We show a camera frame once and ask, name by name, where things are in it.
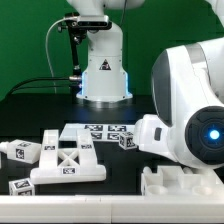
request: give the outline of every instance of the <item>green wall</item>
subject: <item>green wall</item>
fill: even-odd
[[[50,76],[45,35],[56,20],[71,11],[65,0],[0,0],[0,99],[20,81]],[[119,23],[121,11],[106,13]],[[123,65],[136,94],[150,94],[151,68],[164,49],[224,33],[210,5],[203,0],[146,0],[142,8],[126,12],[123,31]],[[56,76],[71,74],[66,32],[58,34],[54,30],[51,34],[50,55]],[[79,55],[84,69],[86,41],[79,47]]]

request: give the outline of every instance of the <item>blue light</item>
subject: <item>blue light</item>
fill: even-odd
[[[219,133],[217,130],[212,130],[212,131],[210,131],[210,133],[209,133],[209,137],[210,137],[212,140],[217,140],[217,139],[220,137],[220,133]]]

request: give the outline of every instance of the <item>white plastic part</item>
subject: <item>white plastic part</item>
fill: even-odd
[[[78,129],[89,129],[92,140],[97,142],[118,142],[121,132],[134,132],[134,125],[126,124],[66,124],[59,140],[76,141]]]
[[[104,15],[104,8],[124,9],[136,8],[144,0],[67,0],[81,16]],[[88,67],[82,75],[82,91],[77,98],[87,103],[119,103],[131,99],[128,92],[128,74],[122,66],[123,33],[112,23],[109,30],[88,32]]]
[[[224,26],[224,0],[205,0],[212,5],[214,13],[219,17]]]
[[[58,166],[58,130],[45,130],[40,154],[40,169],[54,169]]]
[[[199,42],[207,58],[211,88],[218,99],[224,103],[224,38]]]
[[[118,102],[132,98],[128,75],[122,67],[123,34],[116,24],[110,30],[88,32],[88,67],[82,75],[80,99]]]
[[[52,154],[52,150],[42,151],[44,154],[40,159],[41,167],[33,169],[30,174],[33,184],[88,182],[106,179],[105,167],[97,164],[90,130],[80,129],[75,134],[78,148],[58,149],[57,157],[56,153]],[[42,149],[44,150],[45,146],[51,142],[58,147],[57,131],[45,132]],[[62,160],[60,164],[58,164],[58,157]]]
[[[35,187],[29,178],[9,182],[10,195],[31,196],[35,195]]]
[[[94,167],[97,165],[96,151],[89,129],[77,130],[77,147],[80,166]]]
[[[81,15],[102,15],[104,7],[107,9],[122,10],[125,0],[67,0],[67,2],[75,8]],[[127,9],[140,7],[145,0],[127,0]]]
[[[120,133],[119,137],[119,146],[124,150],[137,148],[137,145],[133,142],[133,133],[122,132]]]
[[[23,140],[0,143],[0,151],[7,154],[7,158],[24,163],[33,164],[40,158],[41,145]]]
[[[213,170],[160,166],[143,196],[0,196],[4,223],[223,223],[224,186]]]
[[[142,194],[215,196],[224,193],[222,181],[211,169],[191,169],[180,166],[158,166],[157,173],[143,170]]]
[[[209,71],[204,68],[204,64],[203,66],[199,66],[197,63],[196,65],[192,64],[185,46],[166,50],[170,74],[171,99],[169,106],[172,125],[166,126],[156,115],[145,115],[136,123],[134,142],[139,145],[140,150],[166,156],[186,166],[215,169],[223,164],[209,165],[202,162],[191,153],[185,139],[187,124],[198,111],[213,106],[224,108],[223,103],[213,90],[216,89],[220,96],[224,95],[223,88],[221,88],[221,85],[224,85],[222,81],[224,64],[219,59],[220,56],[223,56],[220,49],[224,47],[224,40],[217,39],[199,44],[202,46],[206,61],[208,61]],[[154,139],[157,127],[162,130],[159,141]]]
[[[160,140],[155,139],[156,129],[161,129]],[[168,127],[157,115],[145,115],[135,124],[133,141],[141,151],[155,153],[177,161],[175,154],[167,145]]]

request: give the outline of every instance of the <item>black table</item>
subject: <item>black table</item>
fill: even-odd
[[[59,129],[61,132],[66,123],[133,125],[149,113],[155,113],[151,96],[136,96],[128,106],[96,109],[72,103],[67,94],[15,94],[0,102],[0,141],[22,139],[41,143],[45,129]],[[60,144],[61,147],[70,147],[75,143]],[[39,185],[36,194],[140,195],[140,177],[145,166],[156,172],[158,165],[176,165],[166,158],[138,149],[124,151],[118,143],[94,142],[94,145],[98,163],[107,170],[105,181]],[[38,162],[24,164],[7,160],[2,154],[0,194],[8,195],[8,182],[29,177],[34,167],[38,167]],[[222,168],[216,172],[224,179]]]

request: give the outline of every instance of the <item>white stand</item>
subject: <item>white stand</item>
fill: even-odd
[[[58,131],[45,131],[39,168],[31,171],[33,184],[102,181],[106,169],[97,164],[92,137],[88,129],[77,130],[78,148],[58,149]],[[63,161],[58,165],[58,157]]]

